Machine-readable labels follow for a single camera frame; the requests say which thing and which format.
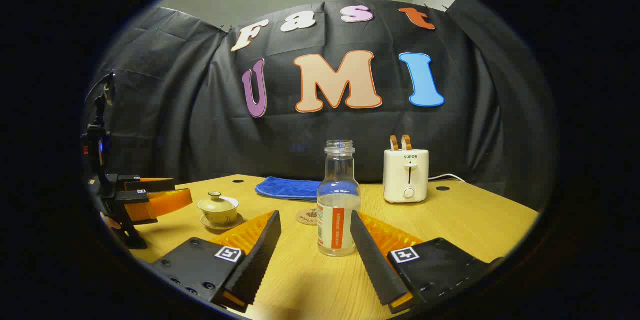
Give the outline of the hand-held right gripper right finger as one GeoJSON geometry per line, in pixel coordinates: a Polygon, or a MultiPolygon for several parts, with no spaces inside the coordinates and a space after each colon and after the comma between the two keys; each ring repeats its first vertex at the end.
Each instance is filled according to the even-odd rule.
{"type": "Polygon", "coordinates": [[[502,262],[484,262],[445,238],[429,241],[353,211],[350,232],[382,305],[427,310],[464,292],[502,262]]]}

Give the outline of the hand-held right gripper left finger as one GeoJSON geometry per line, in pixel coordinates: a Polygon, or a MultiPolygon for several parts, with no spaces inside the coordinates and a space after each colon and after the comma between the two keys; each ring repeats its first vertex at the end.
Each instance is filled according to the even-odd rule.
{"type": "Polygon", "coordinates": [[[281,233],[279,211],[268,211],[213,241],[192,237],[150,269],[205,302],[244,313],[255,301],[281,233]]]}

